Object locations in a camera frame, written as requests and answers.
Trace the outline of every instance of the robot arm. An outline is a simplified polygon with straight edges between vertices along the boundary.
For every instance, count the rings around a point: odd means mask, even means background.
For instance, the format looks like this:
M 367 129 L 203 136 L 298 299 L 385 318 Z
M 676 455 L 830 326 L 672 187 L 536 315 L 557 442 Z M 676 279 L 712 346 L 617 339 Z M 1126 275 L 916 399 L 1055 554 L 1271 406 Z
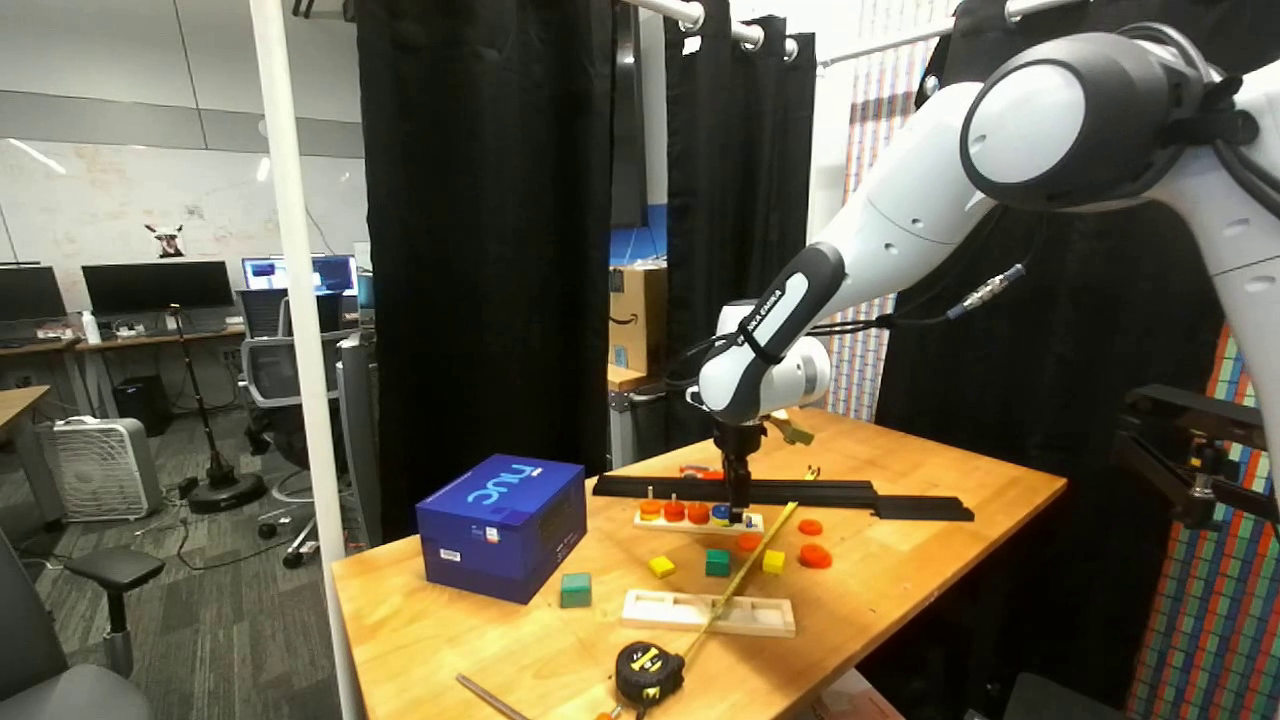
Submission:
M 1220 78 L 1158 23 L 1080 33 L 941 87 L 829 227 L 714 336 L 689 404 L 722 423 L 829 391 L 814 318 L 928 275 L 994 204 L 1158 198 L 1202 256 L 1280 449 L 1280 58 Z

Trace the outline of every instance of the blue box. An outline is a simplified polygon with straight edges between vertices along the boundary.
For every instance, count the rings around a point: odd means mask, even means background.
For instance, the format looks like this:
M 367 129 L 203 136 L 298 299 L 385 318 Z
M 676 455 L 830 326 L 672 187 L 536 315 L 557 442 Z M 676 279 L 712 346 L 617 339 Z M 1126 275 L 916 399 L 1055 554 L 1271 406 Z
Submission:
M 585 466 L 488 455 L 416 505 L 431 584 L 528 605 L 589 530 Z

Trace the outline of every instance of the cardboard box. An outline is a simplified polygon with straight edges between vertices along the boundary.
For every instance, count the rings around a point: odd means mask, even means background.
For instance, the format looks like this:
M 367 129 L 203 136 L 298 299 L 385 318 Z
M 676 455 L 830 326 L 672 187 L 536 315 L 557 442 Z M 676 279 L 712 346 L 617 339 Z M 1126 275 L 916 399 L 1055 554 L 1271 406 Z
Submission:
M 644 374 L 668 365 L 668 268 L 607 273 L 607 365 Z
M 488 455 L 416 505 L 431 584 L 530 600 L 589 530 L 585 466 Z

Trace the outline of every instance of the laboratory room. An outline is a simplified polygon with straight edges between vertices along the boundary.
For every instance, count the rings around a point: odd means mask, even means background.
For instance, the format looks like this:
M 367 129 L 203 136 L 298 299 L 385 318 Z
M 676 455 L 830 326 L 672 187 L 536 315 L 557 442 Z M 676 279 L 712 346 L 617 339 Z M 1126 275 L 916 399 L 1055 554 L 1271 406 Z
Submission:
M 0 720 L 1280 716 L 1267 27 L 3 0 Z

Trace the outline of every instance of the green block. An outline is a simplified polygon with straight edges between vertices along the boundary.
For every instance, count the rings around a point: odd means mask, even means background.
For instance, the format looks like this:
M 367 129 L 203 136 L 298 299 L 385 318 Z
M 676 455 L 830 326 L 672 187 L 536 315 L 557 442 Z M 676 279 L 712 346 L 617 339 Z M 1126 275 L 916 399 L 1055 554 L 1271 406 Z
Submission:
M 593 608 L 593 577 L 561 577 L 561 608 Z
M 730 570 L 730 554 L 722 549 L 709 549 L 702 570 L 709 577 L 728 577 Z

